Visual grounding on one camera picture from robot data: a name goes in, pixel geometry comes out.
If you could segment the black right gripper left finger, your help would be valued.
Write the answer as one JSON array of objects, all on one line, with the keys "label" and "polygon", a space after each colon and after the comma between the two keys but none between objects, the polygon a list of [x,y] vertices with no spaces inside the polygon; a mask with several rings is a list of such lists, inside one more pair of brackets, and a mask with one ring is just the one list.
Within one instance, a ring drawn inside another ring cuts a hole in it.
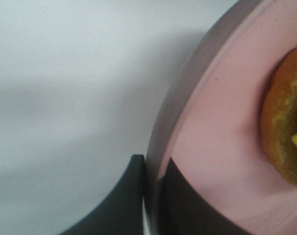
[{"label": "black right gripper left finger", "polygon": [[142,235],[145,157],[135,154],[112,191],[63,235]]}]

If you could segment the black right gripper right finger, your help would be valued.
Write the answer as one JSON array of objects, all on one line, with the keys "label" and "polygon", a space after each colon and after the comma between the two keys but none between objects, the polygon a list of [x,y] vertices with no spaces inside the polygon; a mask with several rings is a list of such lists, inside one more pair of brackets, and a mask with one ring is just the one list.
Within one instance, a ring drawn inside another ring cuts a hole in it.
[{"label": "black right gripper right finger", "polygon": [[162,235],[297,235],[297,188],[267,163],[249,175],[195,176],[198,189],[169,161],[160,196]]}]

